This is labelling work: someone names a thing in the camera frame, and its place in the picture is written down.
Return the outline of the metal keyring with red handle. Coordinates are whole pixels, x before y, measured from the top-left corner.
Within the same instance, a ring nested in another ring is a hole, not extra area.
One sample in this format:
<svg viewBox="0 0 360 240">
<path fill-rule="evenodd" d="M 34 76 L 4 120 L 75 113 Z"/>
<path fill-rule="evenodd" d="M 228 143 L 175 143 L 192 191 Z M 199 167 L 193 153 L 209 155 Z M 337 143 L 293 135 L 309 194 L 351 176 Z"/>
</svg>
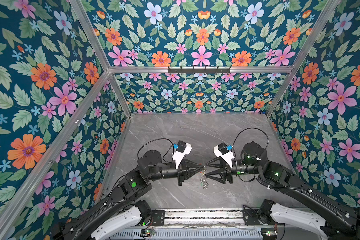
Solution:
<svg viewBox="0 0 360 240">
<path fill-rule="evenodd" d="M 203 167 L 203 169 L 200 171 L 200 185 L 202 186 L 202 188 L 204 190 L 206 190 L 209 186 L 208 184 L 208 179 L 207 179 L 207 176 L 206 176 L 206 171 L 207 171 L 207 168 L 206 166 Z"/>
</svg>

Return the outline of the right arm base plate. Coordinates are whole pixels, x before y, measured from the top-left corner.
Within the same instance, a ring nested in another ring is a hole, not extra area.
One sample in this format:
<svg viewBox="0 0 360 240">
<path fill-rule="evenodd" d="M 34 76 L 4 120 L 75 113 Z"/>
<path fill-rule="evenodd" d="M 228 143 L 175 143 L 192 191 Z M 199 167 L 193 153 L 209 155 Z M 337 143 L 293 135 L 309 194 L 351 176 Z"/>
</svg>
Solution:
<svg viewBox="0 0 360 240">
<path fill-rule="evenodd" d="M 276 222 L 271 217 L 270 204 L 262 204 L 259 209 L 251 208 L 247 205 L 243 205 L 242 213 L 243 220 L 247 226 L 264 225 L 264 226 L 278 226 L 285 225 L 283 223 Z"/>
</svg>

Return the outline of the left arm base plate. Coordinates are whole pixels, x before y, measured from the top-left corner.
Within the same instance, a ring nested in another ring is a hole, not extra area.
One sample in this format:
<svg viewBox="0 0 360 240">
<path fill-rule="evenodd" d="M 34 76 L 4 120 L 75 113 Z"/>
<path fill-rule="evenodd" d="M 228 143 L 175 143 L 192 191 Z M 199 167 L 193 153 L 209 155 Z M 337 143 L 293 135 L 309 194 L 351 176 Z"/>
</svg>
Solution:
<svg viewBox="0 0 360 240">
<path fill-rule="evenodd" d="M 162 227 L 164 226 L 165 216 L 166 216 L 165 210 L 153 210 L 151 217 L 148 219 L 147 222 L 143 223 L 143 226 L 145 226 L 146 228 L 148 226 Z"/>
</svg>

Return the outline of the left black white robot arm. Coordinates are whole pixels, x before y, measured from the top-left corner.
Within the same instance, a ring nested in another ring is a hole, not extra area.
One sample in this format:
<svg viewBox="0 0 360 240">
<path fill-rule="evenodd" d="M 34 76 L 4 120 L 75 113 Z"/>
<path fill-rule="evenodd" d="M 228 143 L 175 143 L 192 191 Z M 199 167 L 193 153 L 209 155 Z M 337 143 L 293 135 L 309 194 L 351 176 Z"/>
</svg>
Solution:
<svg viewBox="0 0 360 240">
<path fill-rule="evenodd" d="M 181 186 L 204 166 L 183 160 L 163 163 L 159 151 L 151 150 L 138 159 L 137 166 L 117 180 L 111 192 L 96 205 L 68 223 L 53 226 L 52 240 L 106 240 L 126 228 L 148 226 L 152 209 L 140 198 L 152 189 L 152 181 L 174 178 Z"/>
</svg>

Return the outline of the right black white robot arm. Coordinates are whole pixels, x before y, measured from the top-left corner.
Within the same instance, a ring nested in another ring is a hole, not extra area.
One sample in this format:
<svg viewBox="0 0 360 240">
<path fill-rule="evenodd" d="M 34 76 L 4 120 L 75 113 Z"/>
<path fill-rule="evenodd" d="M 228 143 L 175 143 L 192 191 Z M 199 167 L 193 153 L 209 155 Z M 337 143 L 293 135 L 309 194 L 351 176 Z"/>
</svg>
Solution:
<svg viewBox="0 0 360 240">
<path fill-rule="evenodd" d="M 308 185 L 285 166 L 269 161 L 267 150 L 255 142 L 244 145 L 239 159 L 233 147 L 222 143 L 214 147 L 216 157 L 207 162 L 215 171 L 207 178 L 222 184 L 233 183 L 234 176 L 254 175 L 262 186 L 300 202 L 310 212 L 264 200 L 257 211 L 263 224 L 291 225 L 320 236 L 323 240 L 360 240 L 360 208 L 342 205 Z"/>
</svg>

